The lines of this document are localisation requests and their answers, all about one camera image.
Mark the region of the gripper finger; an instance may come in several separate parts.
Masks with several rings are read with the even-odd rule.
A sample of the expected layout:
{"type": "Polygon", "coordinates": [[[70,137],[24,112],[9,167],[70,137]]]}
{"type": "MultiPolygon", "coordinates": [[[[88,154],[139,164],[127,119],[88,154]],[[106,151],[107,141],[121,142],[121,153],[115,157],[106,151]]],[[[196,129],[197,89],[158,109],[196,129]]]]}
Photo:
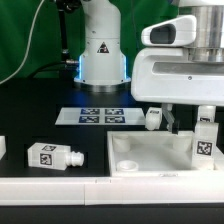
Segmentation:
{"type": "Polygon", "coordinates": [[[172,134],[177,134],[179,132],[180,122],[175,119],[172,114],[172,104],[163,103],[162,104],[162,114],[167,121],[167,130],[172,134]]]}

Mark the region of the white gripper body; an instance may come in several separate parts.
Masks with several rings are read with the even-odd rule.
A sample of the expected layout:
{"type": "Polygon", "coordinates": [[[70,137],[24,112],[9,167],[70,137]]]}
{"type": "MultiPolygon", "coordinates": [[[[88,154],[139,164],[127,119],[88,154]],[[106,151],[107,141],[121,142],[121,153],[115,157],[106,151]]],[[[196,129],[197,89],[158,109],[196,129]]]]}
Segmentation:
{"type": "Polygon", "coordinates": [[[137,101],[224,106],[224,64],[190,60],[196,18],[179,16],[145,28],[145,48],[134,61],[131,94],[137,101]]]}

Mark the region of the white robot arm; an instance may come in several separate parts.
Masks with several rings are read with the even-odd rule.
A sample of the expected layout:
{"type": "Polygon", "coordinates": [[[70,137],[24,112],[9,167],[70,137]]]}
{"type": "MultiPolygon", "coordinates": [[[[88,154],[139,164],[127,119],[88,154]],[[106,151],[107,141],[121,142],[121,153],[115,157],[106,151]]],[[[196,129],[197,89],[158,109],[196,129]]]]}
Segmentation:
{"type": "Polygon", "coordinates": [[[135,100],[161,105],[146,114],[149,130],[159,128],[162,120],[170,131],[176,128],[174,104],[196,105],[197,121],[204,125],[212,125],[216,108],[224,106],[224,0],[171,3],[178,15],[143,29],[144,49],[127,77],[119,10],[109,0],[81,0],[85,50],[76,80],[98,91],[129,82],[135,100]]]}

